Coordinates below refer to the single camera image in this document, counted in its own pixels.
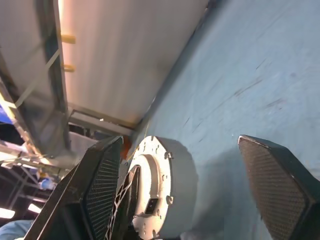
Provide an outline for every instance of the metal beam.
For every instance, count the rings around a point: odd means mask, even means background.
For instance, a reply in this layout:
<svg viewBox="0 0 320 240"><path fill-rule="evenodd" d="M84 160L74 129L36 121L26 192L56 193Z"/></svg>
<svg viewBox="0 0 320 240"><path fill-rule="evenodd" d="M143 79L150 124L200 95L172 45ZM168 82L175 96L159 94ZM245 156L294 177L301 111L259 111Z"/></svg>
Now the metal beam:
<svg viewBox="0 0 320 240"><path fill-rule="evenodd" d="M10 183L11 185L14 185L14 186L16 185L16 183L15 183L14 181L12 181L11 179L9 179L9 178L1 175L1 174L0 174L0 179L2 179L2 180L4 180L4 181L7 181L7 182Z"/></svg>
<svg viewBox="0 0 320 240"><path fill-rule="evenodd" d="M31 174L24 166L21 166L21 169L26 173L26 175L27 175L35 184L38 184L38 180L35 179L35 177L32 176L32 174Z"/></svg>
<svg viewBox="0 0 320 240"><path fill-rule="evenodd" d="M18 197L19 197L19 195L20 195L20 193L21 193L21 191L24 189L24 186L26 185L26 183L27 183L27 181L28 181L28 178L29 178L28 175L26 175L26 176L24 177L24 179L22 180L21 185L20 185L18 191L17 191L16 194L14 195L14 197L13 197L13 199L12 199L10 205L9 205L9 209L10 209L10 210L14 207L14 205L15 205L15 203L16 203L16 201L17 201L17 199L18 199Z"/></svg>
<svg viewBox="0 0 320 240"><path fill-rule="evenodd" d="M127 128L123 128L117 125L112 125L109 122L102 122L90 116L81 115L79 113L75 113L70 118L70 122L88 129L97 130L97 131L106 133L111 136L119 136L119 135L130 136L133 132L132 130L129 130Z"/></svg>
<svg viewBox="0 0 320 240"><path fill-rule="evenodd" d="M60 54L60 50L58 49L50 58L50 60L46 63L44 69L42 70L42 72L40 72L38 77L34 79L33 82L31 82L29 86L26 88L26 90L24 90L24 92L20 95L19 99L15 102L16 107L20 107L21 104L24 102L24 100L33 92L33 90L36 88L39 82L44 79L44 76L48 74L49 68L57 59L59 54Z"/></svg>
<svg viewBox="0 0 320 240"><path fill-rule="evenodd" d="M15 105L13 103L15 98L18 99L18 96L13 94L17 91L17 86L15 86L13 79L8 71L3 55L0 52L0 102L6 103L2 104L1 106L22 139L25 141L28 152L38 153L38 150L36 149L34 144L34 142L36 141L31 138L30 129L27 127L27 123L23 119L21 112L18 109L10 106Z"/></svg>
<svg viewBox="0 0 320 240"><path fill-rule="evenodd" d="M25 199L30 199L32 201L35 202L39 202L39 203L46 203L47 200L41 197L37 197L37 196L30 196L30 195L24 195L24 194L20 194L19 195L20 198L25 198Z"/></svg>
<svg viewBox="0 0 320 240"><path fill-rule="evenodd" d="M10 173L12 176L16 177L16 178L17 178L18 180L20 180L21 182L24 182L24 181L25 181L25 180L24 180L19 174L17 174L13 169L8 169L8 171L9 171L9 173ZM33 184L33 183L29 183L29 182L25 182L24 185L25 185L25 186L28 186L28 187L32 187L32 188L37 188L37 189L40 188L39 185Z"/></svg>
<svg viewBox="0 0 320 240"><path fill-rule="evenodd" d="M78 106L74 103L68 103L68 106L72 109L74 109L75 112L83 114L83 115L87 115L89 117L95 118L97 120L103 119L104 122L109 122L112 123L114 125L118 125L120 127L126 128L126 129L130 129L133 130L136 128L136 124L135 123L131 123L131 122L127 122L109 115L106 115L104 113L101 112L97 112L82 106Z"/></svg>

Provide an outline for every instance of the teal floor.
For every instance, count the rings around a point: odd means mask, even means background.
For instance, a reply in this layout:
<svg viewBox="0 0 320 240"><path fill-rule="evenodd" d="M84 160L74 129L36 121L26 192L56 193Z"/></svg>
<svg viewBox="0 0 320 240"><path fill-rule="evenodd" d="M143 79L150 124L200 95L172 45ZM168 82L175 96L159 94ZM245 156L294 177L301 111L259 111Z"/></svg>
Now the teal floor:
<svg viewBox="0 0 320 240"><path fill-rule="evenodd" d="M198 175L184 239L270 240L241 134L289 148L320 174L320 1L229 0L208 13L137 136L181 142Z"/></svg>

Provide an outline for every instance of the ceiling light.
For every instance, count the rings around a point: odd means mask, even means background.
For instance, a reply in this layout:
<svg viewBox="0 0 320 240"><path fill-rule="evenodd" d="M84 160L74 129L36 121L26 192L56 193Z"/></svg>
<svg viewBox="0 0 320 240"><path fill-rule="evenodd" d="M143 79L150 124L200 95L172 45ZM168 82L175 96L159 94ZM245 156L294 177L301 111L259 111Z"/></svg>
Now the ceiling light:
<svg viewBox="0 0 320 240"><path fill-rule="evenodd" d="M15 215L15 211L9 210L9 209L5 209L5 208L1 208L0 207L0 218L3 219L12 219L12 217Z"/></svg>
<svg viewBox="0 0 320 240"><path fill-rule="evenodd" d="M38 168L36 168L34 166L30 166L30 165L27 165L27 164L22 164L22 167L25 167L27 169L38 169Z"/></svg>
<svg viewBox="0 0 320 240"><path fill-rule="evenodd" d="M33 203L31 203L28 207L28 210L31 211L31 212L34 212L36 214L39 214L41 212L41 208L34 205Z"/></svg>
<svg viewBox="0 0 320 240"><path fill-rule="evenodd" d="M41 162L42 164L47 164L47 165L49 165L49 164L50 164L49 160L48 160L48 159L46 159L45 157L40 158L40 162Z"/></svg>

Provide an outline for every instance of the white cylindrical part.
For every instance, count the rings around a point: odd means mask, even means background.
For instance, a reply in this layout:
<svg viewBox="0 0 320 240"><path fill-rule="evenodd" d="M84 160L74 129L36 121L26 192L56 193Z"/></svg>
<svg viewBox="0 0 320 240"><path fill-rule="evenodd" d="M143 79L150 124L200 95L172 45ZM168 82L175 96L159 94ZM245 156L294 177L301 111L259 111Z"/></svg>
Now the white cylindrical part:
<svg viewBox="0 0 320 240"><path fill-rule="evenodd" d="M198 177L191 155L179 142L146 137L130 168L140 166L133 226L144 240L174 238L191 228Z"/></svg>

